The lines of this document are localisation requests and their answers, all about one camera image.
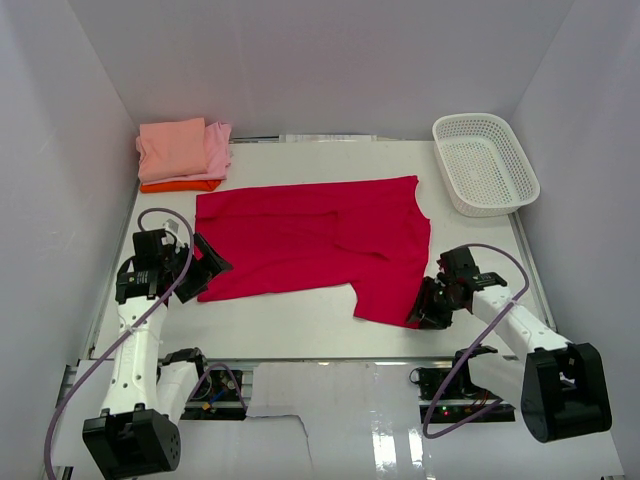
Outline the red t shirt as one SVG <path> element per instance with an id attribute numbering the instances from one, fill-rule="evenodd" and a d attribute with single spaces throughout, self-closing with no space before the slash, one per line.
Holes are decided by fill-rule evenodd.
<path id="1" fill-rule="evenodd" d="M 196 231 L 232 266 L 199 302 L 348 284 L 354 317 L 407 326 L 431 237 L 418 185 L 404 176 L 198 196 Z"/>

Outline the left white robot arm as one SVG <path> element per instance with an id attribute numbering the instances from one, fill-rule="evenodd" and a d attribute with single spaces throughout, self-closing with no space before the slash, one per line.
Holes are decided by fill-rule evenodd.
<path id="1" fill-rule="evenodd" d="M 186 303 L 232 268 L 200 234 L 193 244 L 200 255 L 189 259 L 189 246 L 179 239 L 177 223 L 168 220 L 159 229 L 134 233 L 134 254 L 118 271 L 118 324 L 127 338 L 115 351 L 101 412 L 86 420 L 82 431 L 106 479 L 176 470 L 181 458 L 180 417 L 190 398 L 202 398 L 210 390 L 212 377 L 200 349 L 159 356 L 168 313 L 164 293 Z"/>

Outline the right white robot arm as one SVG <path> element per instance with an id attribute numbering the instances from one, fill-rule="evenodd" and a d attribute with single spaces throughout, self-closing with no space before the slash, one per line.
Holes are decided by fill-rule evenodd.
<path id="1" fill-rule="evenodd" d="M 440 384 L 432 385 L 422 420 L 423 435 L 441 400 L 451 392 L 472 399 L 492 398 L 447 427 L 452 432 L 506 404 L 519 410 L 529 433 L 540 443 L 606 432 L 612 412 L 602 357 L 590 343 L 560 335 L 520 302 L 524 289 L 512 292 L 495 272 L 483 272 L 470 245 L 440 255 L 439 272 L 423 279 L 408 324 L 443 330 L 454 313 L 465 310 L 485 329 L 456 352 Z"/>

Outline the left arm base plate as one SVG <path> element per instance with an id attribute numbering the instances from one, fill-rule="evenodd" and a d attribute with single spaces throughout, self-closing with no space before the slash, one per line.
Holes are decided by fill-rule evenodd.
<path id="1" fill-rule="evenodd" d="M 187 402 L 182 420 L 194 421 L 243 421 L 245 409 L 240 397 L 243 392 L 244 372 L 233 370 L 237 384 L 224 369 L 213 370 L 199 387 L 197 393 Z"/>

